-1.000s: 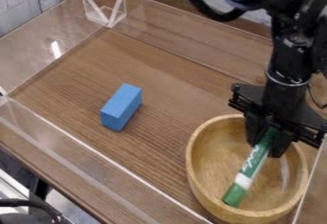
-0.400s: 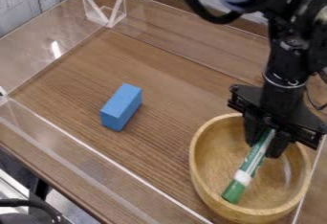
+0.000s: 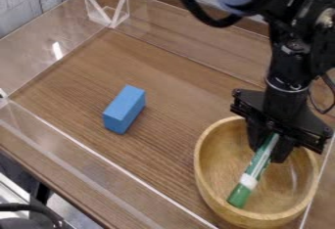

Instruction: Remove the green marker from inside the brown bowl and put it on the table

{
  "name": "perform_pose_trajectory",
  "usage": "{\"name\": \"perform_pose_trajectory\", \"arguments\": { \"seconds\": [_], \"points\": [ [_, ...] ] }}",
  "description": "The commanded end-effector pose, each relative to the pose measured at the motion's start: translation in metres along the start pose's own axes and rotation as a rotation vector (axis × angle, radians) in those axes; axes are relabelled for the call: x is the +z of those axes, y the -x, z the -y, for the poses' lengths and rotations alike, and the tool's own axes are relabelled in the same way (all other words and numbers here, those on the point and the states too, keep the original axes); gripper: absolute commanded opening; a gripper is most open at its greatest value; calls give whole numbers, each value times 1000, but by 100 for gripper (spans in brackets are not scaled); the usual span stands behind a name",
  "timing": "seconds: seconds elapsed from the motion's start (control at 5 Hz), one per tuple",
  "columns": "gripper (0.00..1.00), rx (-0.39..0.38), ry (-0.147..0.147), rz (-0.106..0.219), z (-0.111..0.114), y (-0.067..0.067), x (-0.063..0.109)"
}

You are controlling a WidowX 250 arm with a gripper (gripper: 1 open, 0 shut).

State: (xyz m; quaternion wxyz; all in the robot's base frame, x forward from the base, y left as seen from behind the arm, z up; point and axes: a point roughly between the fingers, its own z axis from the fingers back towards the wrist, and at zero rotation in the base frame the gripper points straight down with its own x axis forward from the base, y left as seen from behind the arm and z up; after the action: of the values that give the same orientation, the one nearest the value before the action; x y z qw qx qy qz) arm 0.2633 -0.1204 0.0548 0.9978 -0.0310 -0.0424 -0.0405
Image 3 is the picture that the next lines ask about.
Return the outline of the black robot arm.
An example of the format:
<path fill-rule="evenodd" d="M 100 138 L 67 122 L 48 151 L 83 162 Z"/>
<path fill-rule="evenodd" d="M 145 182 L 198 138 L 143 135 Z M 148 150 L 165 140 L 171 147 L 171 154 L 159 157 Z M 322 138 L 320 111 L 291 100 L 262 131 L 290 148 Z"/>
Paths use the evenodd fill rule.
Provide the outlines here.
<path fill-rule="evenodd" d="M 282 163 L 295 147 L 322 153 L 334 131 L 318 117 L 335 109 L 335 0 L 218 0 L 238 16 L 268 23 L 271 64 L 266 90 L 236 89 L 232 112 L 247 121 L 248 142 L 260 148 L 280 134 L 271 160 Z"/>

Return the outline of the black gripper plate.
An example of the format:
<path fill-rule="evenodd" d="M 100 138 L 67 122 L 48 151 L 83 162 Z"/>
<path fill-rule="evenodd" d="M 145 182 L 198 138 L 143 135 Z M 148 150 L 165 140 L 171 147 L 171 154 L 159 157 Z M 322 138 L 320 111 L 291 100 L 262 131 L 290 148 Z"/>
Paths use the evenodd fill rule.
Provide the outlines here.
<path fill-rule="evenodd" d="M 254 152 L 260 148 L 271 132 L 276 132 L 280 138 L 271 153 L 271 162 L 283 163 L 299 146 L 318 154 L 323 153 L 334 131 L 312 113 L 307 104 L 299 107 L 294 115 L 284 118 L 288 111 L 284 111 L 278 104 L 275 111 L 280 114 L 279 117 L 266 111 L 264 92 L 236 89 L 234 97 L 231 111 L 246 119 L 248 144 Z"/>

